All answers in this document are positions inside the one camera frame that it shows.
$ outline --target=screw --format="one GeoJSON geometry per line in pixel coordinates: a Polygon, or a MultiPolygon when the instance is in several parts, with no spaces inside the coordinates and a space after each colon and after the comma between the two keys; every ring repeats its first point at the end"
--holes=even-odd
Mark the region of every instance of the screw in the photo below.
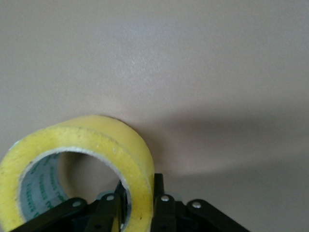
{"type": "Polygon", "coordinates": [[[73,207],[78,207],[80,206],[82,203],[80,201],[76,201],[72,204],[73,207]]]}
{"type": "Polygon", "coordinates": [[[200,204],[200,202],[193,202],[192,203],[192,206],[195,208],[195,209],[200,209],[202,207],[202,205],[200,204]]]}
{"type": "Polygon", "coordinates": [[[107,201],[112,201],[112,200],[114,200],[114,196],[110,195],[110,196],[108,196],[108,197],[106,198],[106,200],[107,200],[107,201]]]}
{"type": "Polygon", "coordinates": [[[168,202],[169,201],[169,197],[168,196],[162,196],[161,197],[161,201],[168,202]]]}

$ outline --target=tape roll inner core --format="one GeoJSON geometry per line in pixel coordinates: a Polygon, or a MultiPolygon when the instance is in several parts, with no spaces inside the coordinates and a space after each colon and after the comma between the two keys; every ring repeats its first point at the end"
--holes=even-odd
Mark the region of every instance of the tape roll inner core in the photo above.
{"type": "Polygon", "coordinates": [[[131,199],[129,191],[127,190],[126,180],[123,179],[113,164],[103,156],[77,147],[62,147],[47,151],[39,155],[24,170],[19,181],[18,191],[19,210],[24,221],[29,221],[66,201],[70,197],[73,197],[66,192],[67,187],[62,187],[62,183],[59,181],[58,176],[58,166],[61,160],[61,155],[66,156],[67,152],[95,157],[109,166],[118,175],[127,193],[127,218],[126,223],[122,227],[122,229],[124,229],[131,213],[131,199]]]}

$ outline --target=screw head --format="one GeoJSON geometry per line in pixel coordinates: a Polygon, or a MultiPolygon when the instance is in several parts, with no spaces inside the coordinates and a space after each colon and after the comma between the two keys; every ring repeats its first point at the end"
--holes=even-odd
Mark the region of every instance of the screw head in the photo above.
{"type": "Polygon", "coordinates": [[[108,196],[108,197],[106,198],[106,200],[107,200],[107,201],[112,201],[112,200],[114,200],[114,196],[110,195],[110,196],[108,196]]]}
{"type": "Polygon", "coordinates": [[[163,201],[163,202],[168,202],[169,201],[169,197],[168,196],[162,196],[161,197],[161,201],[163,201]]]}
{"type": "Polygon", "coordinates": [[[200,202],[193,202],[192,203],[192,206],[195,208],[195,209],[200,209],[202,207],[202,205],[200,204],[200,202]]]}
{"type": "Polygon", "coordinates": [[[82,203],[80,202],[80,201],[75,201],[73,204],[72,204],[72,206],[73,207],[78,207],[78,206],[80,206],[82,203]]]}

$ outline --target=metal bolt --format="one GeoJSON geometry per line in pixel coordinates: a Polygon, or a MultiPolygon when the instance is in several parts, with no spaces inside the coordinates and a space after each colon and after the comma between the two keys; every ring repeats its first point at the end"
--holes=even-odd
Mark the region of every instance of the metal bolt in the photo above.
{"type": "Polygon", "coordinates": [[[161,197],[161,201],[168,202],[169,201],[169,197],[168,196],[162,196],[161,197]]]}
{"type": "Polygon", "coordinates": [[[200,209],[202,207],[202,205],[200,204],[200,202],[193,202],[192,203],[192,206],[195,208],[195,209],[200,209]]]}
{"type": "Polygon", "coordinates": [[[80,206],[82,203],[80,201],[76,201],[72,204],[73,207],[78,207],[80,206]]]}
{"type": "Polygon", "coordinates": [[[107,200],[107,201],[112,201],[112,200],[114,200],[114,196],[110,195],[110,196],[108,196],[108,197],[106,198],[106,200],[107,200]]]}

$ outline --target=yellow tape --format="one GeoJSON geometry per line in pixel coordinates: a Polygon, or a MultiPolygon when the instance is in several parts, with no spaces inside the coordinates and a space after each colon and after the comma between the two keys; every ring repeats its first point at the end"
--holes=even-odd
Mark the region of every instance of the yellow tape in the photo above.
{"type": "MultiPolygon", "coordinates": [[[[41,185],[44,175],[36,175],[36,169],[63,151],[82,152],[108,164],[121,179],[131,201],[130,218],[125,232],[146,232],[150,228],[153,214],[154,165],[149,149],[142,138],[124,123],[103,116],[75,118],[46,129],[37,131],[15,143],[0,164],[0,223],[4,231],[10,231],[24,223],[23,206],[35,213],[36,204],[42,199],[51,199],[50,192],[41,185]],[[28,176],[36,178],[33,185],[39,186],[40,193],[31,193],[28,176]]],[[[56,185],[52,172],[51,189],[56,185]]],[[[53,196],[61,199],[60,191],[53,196]]]]}

